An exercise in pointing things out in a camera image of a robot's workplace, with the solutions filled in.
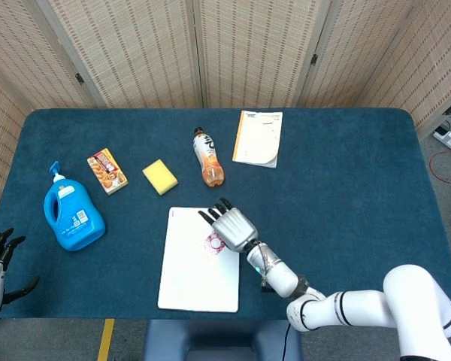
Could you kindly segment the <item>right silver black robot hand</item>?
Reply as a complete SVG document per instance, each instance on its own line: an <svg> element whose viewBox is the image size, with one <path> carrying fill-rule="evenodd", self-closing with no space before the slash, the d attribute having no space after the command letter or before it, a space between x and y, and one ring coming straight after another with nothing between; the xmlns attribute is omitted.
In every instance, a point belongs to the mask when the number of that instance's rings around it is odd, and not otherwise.
<svg viewBox="0 0 451 361"><path fill-rule="evenodd" d="M220 199L215 208L198 211L212 226L226 247L236 253L249 253L259 241L257 228L226 198Z"/></svg>

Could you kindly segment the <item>pink patterned packet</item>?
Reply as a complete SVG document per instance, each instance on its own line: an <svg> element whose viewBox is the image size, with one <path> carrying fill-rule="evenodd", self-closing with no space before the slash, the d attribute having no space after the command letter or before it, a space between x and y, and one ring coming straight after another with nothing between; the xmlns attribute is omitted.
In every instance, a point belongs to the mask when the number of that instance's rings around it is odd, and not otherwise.
<svg viewBox="0 0 451 361"><path fill-rule="evenodd" d="M213 249L208 241L209 237L218 237L221 239L222 241L222 246L219 249ZM224 241L222 240L221 236L213 231L212 233L209 234L209 236L204 240L204 251L208 256L217 256L224 248L226 247Z"/></svg>

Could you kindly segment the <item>white board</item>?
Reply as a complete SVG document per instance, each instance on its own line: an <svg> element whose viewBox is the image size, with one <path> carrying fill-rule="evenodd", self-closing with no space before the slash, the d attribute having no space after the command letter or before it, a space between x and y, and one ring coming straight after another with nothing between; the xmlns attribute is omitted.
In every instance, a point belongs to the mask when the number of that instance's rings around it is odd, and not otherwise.
<svg viewBox="0 0 451 361"><path fill-rule="evenodd" d="M198 208L168 213L157 305L161 309L236 313L240 255L226 246L208 256L204 240L214 230Z"/></svg>

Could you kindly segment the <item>orange drink bottle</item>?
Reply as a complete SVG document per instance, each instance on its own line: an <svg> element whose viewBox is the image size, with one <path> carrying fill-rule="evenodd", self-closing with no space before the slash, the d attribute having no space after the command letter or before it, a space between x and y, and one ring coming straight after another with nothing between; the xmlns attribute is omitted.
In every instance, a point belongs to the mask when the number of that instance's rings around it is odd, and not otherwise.
<svg viewBox="0 0 451 361"><path fill-rule="evenodd" d="M201 127L195 128L194 133L192 146L201 166L203 181L209 187L222 185L225 175L219 163L213 139Z"/></svg>

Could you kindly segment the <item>yellow sponge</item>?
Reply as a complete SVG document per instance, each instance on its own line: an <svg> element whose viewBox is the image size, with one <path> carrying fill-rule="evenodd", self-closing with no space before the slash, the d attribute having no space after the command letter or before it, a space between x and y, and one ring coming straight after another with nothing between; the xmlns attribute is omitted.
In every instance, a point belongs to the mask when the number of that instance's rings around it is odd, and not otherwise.
<svg viewBox="0 0 451 361"><path fill-rule="evenodd" d="M148 165L142 172L160 196L178 185L178 180L161 159Z"/></svg>

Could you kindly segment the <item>white notebook orange spine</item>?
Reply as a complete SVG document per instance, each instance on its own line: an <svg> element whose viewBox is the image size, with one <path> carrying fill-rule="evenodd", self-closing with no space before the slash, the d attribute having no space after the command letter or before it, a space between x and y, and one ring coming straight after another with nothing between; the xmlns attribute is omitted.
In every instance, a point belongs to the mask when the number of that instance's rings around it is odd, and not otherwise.
<svg viewBox="0 0 451 361"><path fill-rule="evenodd" d="M232 161L276 168L283 113L242 111Z"/></svg>

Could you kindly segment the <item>blue detergent bottle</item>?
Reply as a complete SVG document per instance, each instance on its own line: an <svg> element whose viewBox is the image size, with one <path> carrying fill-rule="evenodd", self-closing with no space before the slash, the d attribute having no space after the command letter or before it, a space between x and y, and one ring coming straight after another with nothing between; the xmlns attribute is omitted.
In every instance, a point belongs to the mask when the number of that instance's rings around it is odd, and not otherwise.
<svg viewBox="0 0 451 361"><path fill-rule="evenodd" d="M49 169L53 185L44 198L44 215L59 244L77 251L102 237L106 227L83 184L60 171L59 163L53 162Z"/></svg>

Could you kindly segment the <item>blue padded chair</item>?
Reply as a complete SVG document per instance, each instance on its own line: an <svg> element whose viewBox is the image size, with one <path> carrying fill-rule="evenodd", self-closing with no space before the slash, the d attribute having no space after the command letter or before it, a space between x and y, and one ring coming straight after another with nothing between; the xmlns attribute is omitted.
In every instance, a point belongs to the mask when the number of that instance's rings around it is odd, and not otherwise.
<svg viewBox="0 0 451 361"><path fill-rule="evenodd" d="M303 361L286 320L151 320L143 361Z"/></svg>

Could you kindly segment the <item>blue table cloth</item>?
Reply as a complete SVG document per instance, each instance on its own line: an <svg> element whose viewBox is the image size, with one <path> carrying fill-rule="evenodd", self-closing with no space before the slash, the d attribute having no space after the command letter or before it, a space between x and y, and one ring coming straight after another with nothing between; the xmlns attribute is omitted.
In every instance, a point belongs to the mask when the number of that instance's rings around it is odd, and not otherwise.
<svg viewBox="0 0 451 361"><path fill-rule="evenodd" d="M277 167L232 161L237 109L49 109L25 123L0 200L0 231L26 236L6 274L16 290L40 277L3 318L191 319L158 308L168 211L228 199L262 240L325 294L380 289L400 264L426 268L451 298L451 256L410 115L391 108L286 109ZM201 127L225 180L209 187L193 150ZM108 195L87 159L107 148L129 184ZM142 170L161 159L178 180L160 196ZM80 181L107 231L68 252L43 200L58 161Z"/></svg>

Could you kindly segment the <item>orange curry box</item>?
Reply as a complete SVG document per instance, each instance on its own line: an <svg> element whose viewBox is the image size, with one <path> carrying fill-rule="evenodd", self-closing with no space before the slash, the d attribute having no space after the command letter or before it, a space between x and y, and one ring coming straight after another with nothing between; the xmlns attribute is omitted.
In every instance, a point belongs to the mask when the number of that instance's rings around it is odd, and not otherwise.
<svg viewBox="0 0 451 361"><path fill-rule="evenodd" d="M127 177L107 148L90 156L87 163L108 195L129 184Z"/></svg>

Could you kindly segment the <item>woven folding screen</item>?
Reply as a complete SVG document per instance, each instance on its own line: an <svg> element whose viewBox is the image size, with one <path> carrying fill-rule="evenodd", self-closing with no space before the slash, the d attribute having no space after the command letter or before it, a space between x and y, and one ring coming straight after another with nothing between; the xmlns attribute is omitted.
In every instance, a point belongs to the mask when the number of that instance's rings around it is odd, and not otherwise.
<svg viewBox="0 0 451 361"><path fill-rule="evenodd" d="M440 119L451 0L0 0L0 197L36 109L352 106Z"/></svg>

